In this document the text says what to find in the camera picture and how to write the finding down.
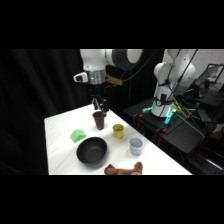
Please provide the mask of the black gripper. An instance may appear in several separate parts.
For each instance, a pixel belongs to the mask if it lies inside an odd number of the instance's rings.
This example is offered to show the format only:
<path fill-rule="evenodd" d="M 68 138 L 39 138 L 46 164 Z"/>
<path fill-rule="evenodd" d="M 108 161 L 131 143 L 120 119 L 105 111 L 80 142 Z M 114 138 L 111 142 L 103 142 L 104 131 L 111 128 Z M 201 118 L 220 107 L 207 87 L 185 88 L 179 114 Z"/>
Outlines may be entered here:
<path fill-rule="evenodd" d="M 95 111 L 102 110 L 103 117 L 107 117 L 107 113 L 109 111 L 109 102 L 106 99 L 106 87 L 104 84 L 98 84 L 98 85 L 90 85 L 90 96 L 91 96 L 91 102 L 94 105 Z"/>

